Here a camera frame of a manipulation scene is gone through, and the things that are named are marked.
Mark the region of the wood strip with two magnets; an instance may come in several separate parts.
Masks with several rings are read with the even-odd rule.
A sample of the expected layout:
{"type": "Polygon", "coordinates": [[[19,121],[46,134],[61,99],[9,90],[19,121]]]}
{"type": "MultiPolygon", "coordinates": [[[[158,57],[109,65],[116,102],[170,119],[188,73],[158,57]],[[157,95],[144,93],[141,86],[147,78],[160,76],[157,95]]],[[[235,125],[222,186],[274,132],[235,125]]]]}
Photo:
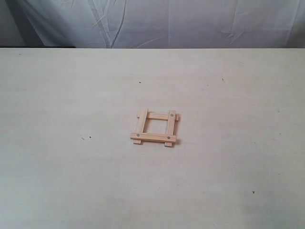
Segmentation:
{"type": "Polygon", "coordinates": [[[172,139],[171,136],[173,135],[174,132],[175,120],[176,120],[176,112],[174,110],[170,110],[168,114],[167,128],[166,128],[166,134],[168,140],[172,139]]]}

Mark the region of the horizontal plain wood strip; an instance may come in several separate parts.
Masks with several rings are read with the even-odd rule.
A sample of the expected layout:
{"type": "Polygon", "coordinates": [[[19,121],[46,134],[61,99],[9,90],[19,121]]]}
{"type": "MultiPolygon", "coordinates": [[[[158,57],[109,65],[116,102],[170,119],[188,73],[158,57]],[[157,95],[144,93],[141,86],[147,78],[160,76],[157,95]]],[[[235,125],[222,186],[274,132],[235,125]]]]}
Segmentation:
{"type": "MultiPolygon", "coordinates": [[[[167,121],[169,118],[168,114],[159,114],[154,112],[148,112],[146,119],[150,120],[161,120],[161,121],[167,121]]],[[[180,120],[180,116],[178,114],[175,115],[175,121],[178,122],[180,120]]]]}

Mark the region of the white fabric backdrop curtain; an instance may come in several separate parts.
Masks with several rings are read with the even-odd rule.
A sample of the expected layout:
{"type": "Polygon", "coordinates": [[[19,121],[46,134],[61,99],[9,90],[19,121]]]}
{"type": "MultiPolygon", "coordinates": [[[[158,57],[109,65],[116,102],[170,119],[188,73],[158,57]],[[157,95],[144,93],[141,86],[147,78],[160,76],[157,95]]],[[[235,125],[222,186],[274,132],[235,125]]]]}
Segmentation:
{"type": "Polygon", "coordinates": [[[3,0],[2,47],[303,48],[302,0],[3,0]]]}

